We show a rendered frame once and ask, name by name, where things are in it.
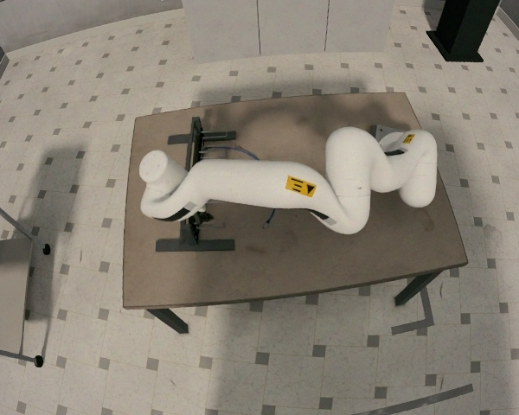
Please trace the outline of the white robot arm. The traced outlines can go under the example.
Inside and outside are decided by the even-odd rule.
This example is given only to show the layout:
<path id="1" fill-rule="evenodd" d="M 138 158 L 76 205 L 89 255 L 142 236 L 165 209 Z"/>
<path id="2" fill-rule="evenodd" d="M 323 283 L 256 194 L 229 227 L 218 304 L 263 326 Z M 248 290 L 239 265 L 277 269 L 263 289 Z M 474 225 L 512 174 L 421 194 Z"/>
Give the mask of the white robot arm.
<path id="1" fill-rule="evenodd" d="M 415 208 L 433 200 L 437 144 L 424 130 L 392 132 L 378 143 L 362 129 L 343 127 L 326 142 L 325 179 L 307 165 L 280 161 L 205 159 L 188 172 L 161 150 L 144 156 L 139 174 L 146 182 L 141 211 L 156 220 L 185 220 L 214 199 L 307 209 L 329 229 L 352 234 L 367 223 L 370 189 L 398 189 Z"/>

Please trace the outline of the dark grey metal rack with hooks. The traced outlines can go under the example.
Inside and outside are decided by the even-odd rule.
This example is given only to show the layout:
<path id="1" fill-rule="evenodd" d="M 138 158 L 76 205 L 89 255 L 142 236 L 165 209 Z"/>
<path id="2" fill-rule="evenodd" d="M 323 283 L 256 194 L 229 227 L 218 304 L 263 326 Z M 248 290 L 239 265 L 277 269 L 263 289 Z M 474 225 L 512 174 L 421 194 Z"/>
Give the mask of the dark grey metal rack with hooks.
<path id="1" fill-rule="evenodd" d="M 195 134 L 194 134 L 194 131 L 195 131 Z M 210 133 L 203 133 L 203 132 L 210 132 Z M 217 137 L 217 136 L 219 136 L 219 137 Z M 199 138 L 200 138 L 200 142 L 199 142 Z M 205 149 L 208 149 L 208 147 L 204 146 L 204 142 L 221 141 L 221 140 L 235 140 L 235 131 L 227 131 L 227 130 L 225 130 L 223 132 L 203 131 L 200 117 L 192 117 L 190 136 L 189 135 L 169 136 L 168 144 L 186 144 L 186 143 L 188 143 L 185 169 L 189 172 L 192 143 L 195 143 L 194 155 L 193 155 L 193 165 L 192 165 L 192 167 L 193 167 L 196 163 L 203 160 L 203 158 L 227 157 L 226 150 L 225 150 L 225 156 L 201 157 L 201 156 L 203 156 L 203 152 L 216 152 L 217 151 L 217 150 L 203 151 Z M 187 168 L 186 168 L 186 164 L 187 164 Z M 193 220 L 194 220 L 194 225 L 193 225 Z M 189 217 L 188 224 L 186 224 L 186 219 L 181 220 L 179 240 L 156 241 L 156 252 L 234 251 L 234 239 L 202 239 L 202 240 L 198 240 L 199 228 L 224 228 L 225 227 L 224 221 L 222 223 L 223 223 L 223 227 L 199 227 L 199 225 L 196 225 L 194 215 L 191 215 Z M 183 236 L 182 236 L 182 233 L 183 233 Z M 184 240 L 184 238 L 186 238 L 186 240 Z"/>

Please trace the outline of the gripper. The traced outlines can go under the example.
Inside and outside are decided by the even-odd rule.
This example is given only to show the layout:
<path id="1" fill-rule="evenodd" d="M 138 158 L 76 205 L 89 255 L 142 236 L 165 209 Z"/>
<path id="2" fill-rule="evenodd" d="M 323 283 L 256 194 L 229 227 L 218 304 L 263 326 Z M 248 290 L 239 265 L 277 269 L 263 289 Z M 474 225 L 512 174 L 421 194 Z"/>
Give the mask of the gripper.
<path id="1" fill-rule="evenodd" d="M 205 210 L 206 210 L 206 205 L 204 205 L 196 213 L 194 213 L 194 217 L 195 217 L 195 221 L 196 221 L 197 225 L 202 224 L 204 221 L 208 222 L 214 218 L 213 215 L 207 214 Z M 199 213 L 201 213 L 201 212 L 203 212 L 203 214 L 200 215 Z"/>

